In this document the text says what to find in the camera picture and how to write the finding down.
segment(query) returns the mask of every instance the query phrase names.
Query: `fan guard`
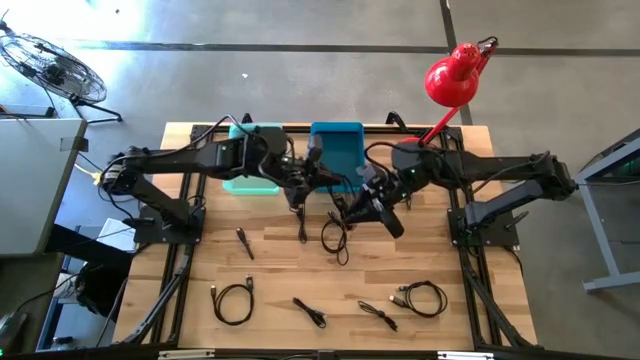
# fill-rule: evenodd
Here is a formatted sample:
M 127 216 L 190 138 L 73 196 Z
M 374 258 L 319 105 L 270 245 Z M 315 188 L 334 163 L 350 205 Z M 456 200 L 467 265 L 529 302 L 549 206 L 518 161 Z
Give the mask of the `fan guard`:
M 107 97 L 104 82 L 91 68 L 50 42 L 27 34 L 0 37 L 0 53 L 20 74 L 49 91 L 89 104 Z

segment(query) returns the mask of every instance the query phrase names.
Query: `concrete floor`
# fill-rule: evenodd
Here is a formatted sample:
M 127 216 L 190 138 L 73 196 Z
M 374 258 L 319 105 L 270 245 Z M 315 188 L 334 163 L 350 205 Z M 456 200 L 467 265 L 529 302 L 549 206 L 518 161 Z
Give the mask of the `concrete floor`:
M 9 3 L 6 20 L 16 31 L 61 42 L 446 45 L 437 0 L 69 0 L 44 2 L 36 15 L 24 7 L 28 1 Z M 640 48 L 640 2 L 633 0 L 450 4 L 459 41 L 496 35 L 505 47 Z M 77 22 L 51 27 L 59 24 L 56 14 L 72 13 Z M 157 147 L 167 121 L 215 121 L 224 113 L 250 112 L 256 121 L 381 122 L 395 110 L 409 123 L 432 124 L 446 111 L 422 87 L 425 70 L 439 58 L 435 54 L 68 50 L 107 83 L 102 105 L 125 117 L 123 124 L 88 130 L 88 156 L 102 164 L 132 144 Z M 635 57 L 495 57 L 471 103 L 473 123 L 490 127 L 497 154 L 549 149 L 575 174 L 638 127 L 639 74 Z M 4 103 L 48 102 L 41 89 L 9 68 L 0 69 L 0 88 Z M 63 115 L 73 115 L 56 102 Z M 597 295 L 582 291 L 582 280 L 604 276 L 606 268 L 580 197 L 526 208 L 531 215 L 518 230 L 540 344 L 638 357 L 640 286 Z M 85 175 L 74 173 L 58 222 L 100 225 L 106 217 L 121 215 L 97 197 Z M 640 246 L 623 251 L 623 267 L 637 269 Z

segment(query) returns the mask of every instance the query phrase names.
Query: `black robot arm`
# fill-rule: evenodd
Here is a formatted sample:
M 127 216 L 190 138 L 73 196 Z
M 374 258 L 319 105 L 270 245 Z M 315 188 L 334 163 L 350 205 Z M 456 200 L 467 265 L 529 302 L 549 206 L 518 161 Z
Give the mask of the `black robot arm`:
M 342 177 L 320 162 L 322 144 L 312 138 L 306 158 L 287 154 L 281 128 L 256 127 L 239 138 L 214 141 L 201 148 L 148 150 L 131 147 L 118 154 L 106 171 L 102 187 L 110 195 L 131 195 L 160 213 L 164 227 L 188 230 L 200 223 L 198 209 L 158 189 L 145 174 L 200 173 L 229 180 L 238 176 L 266 178 L 283 187 L 291 208 L 304 203 L 321 186 L 339 185 Z
M 535 199 L 564 200 L 575 189 L 566 165 L 549 153 L 526 157 L 478 157 L 466 151 L 420 147 L 416 143 L 378 143 L 392 148 L 394 171 L 370 165 L 358 197 L 345 212 L 344 222 L 380 221 L 398 238 L 404 233 L 393 207 L 429 184 L 466 189 L 475 181 L 523 180 L 524 183 L 486 202 L 465 206 L 464 228 L 491 223 L 497 216 Z

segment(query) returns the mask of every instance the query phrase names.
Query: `workbench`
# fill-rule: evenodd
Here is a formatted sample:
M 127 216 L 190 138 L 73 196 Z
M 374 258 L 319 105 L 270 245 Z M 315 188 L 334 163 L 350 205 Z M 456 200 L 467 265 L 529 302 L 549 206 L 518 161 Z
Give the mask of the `workbench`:
M 161 148 L 175 149 L 187 144 L 195 124 L 167 123 Z M 365 126 L 370 129 L 393 125 Z M 487 127 L 463 126 L 461 130 L 465 150 L 479 156 L 494 155 Z M 296 154 L 305 154 L 308 134 L 290 136 L 295 140 Z M 224 137 L 216 134 L 216 139 Z M 406 134 L 366 134 L 365 146 L 374 141 L 396 143 L 405 137 Z M 390 166 L 389 148 L 373 148 L 369 154 Z M 181 179 L 179 174 L 155 175 L 153 182 L 169 196 L 178 197 Z M 494 182 L 476 198 L 487 200 L 501 191 L 501 185 Z M 232 196 L 222 189 L 221 180 L 207 179 L 205 229 L 195 249 L 179 348 L 473 349 L 458 251 L 449 238 L 448 194 L 445 189 L 428 186 L 413 195 L 411 210 L 398 204 L 395 212 L 406 231 L 397 240 L 380 223 L 358 224 L 349 235 L 350 260 L 346 266 L 340 266 L 335 254 L 325 252 L 320 244 L 327 211 L 333 210 L 328 194 L 313 193 L 307 199 L 309 241 L 302 244 L 298 240 L 298 219 L 289 211 L 282 191 L 278 196 Z M 236 227 L 246 232 L 255 261 L 245 253 Z M 329 244 L 333 247 L 337 241 L 335 234 Z M 153 244 L 134 258 L 114 342 L 129 335 L 156 301 L 166 254 L 167 245 Z M 518 331 L 536 343 L 516 260 L 503 248 L 486 248 L 486 258 L 497 304 Z M 210 287 L 222 289 L 243 284 L 246 274 L 254 278 L 253 316 L 240 326 L 226 326 L 213 314 Z M 390 295 L 397 294 L 399 285 L 421 280 L 431 280 L 448 296 L 448 308 L 436 318 L 419 317 L 388 300 Z M 293 297 L 327 314 L 326 329 L 317 328 L 292 303 Z M 358 300 L 385 311 L 398 324 L 398 332 L 391 331 L 382 319 L 360 310 Z M 413 301 L 425 311 L 433 311 L 437 306 L 436 297 L 428 288 L 414 291 Z M 477 296 L 476 303 L 482 333 L 488 338 L 487 317 Z M 166 340 L 169 332 L 174 304 L 175 299 L 167 306 L 161 341 Z M 232 291 L 225 297 L 222 311 L 227 319 L 242 318 L 247 310 L 246 292 Z

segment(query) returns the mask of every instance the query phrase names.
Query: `teal plastic container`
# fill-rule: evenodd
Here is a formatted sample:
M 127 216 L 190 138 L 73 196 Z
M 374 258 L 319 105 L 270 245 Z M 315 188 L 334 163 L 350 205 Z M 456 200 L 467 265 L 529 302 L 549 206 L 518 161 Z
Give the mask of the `teal plastic container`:
M 282 127 L 279 123 L 259 123 L 259 124 L 242 124 L 242 128 L 252 131 L 256 126 L 260 127 Z M 235 124 L 229 126 L 229 138 L 237 138 L 244 136 L 242 130 Z M 278 195 L 280 187 L 271 180 L 258 178 L 255 176 L 238 176 L 233 180 L 225 180 L 222 182 L 222 188 L 232 195 Z

